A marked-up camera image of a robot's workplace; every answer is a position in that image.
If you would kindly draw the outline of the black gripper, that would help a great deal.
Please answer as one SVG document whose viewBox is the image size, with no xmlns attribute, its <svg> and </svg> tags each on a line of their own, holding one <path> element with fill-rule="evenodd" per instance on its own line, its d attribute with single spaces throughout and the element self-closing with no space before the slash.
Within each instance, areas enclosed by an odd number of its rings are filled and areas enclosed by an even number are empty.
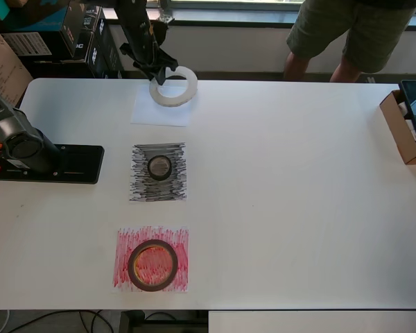
<svg viewBox="0 0 416 333">
<path fill-rule="evenodd" d="M 179 66 L 178 61 L 162 50 L 157 42 L 145 45 L 123 43 L 119 50 L 132 58 L 138 69 L 145 71 L 149 81 L 155 81 L 158 85 L 165 83 L 166 70 L 175 71 Z"/>
</svg>

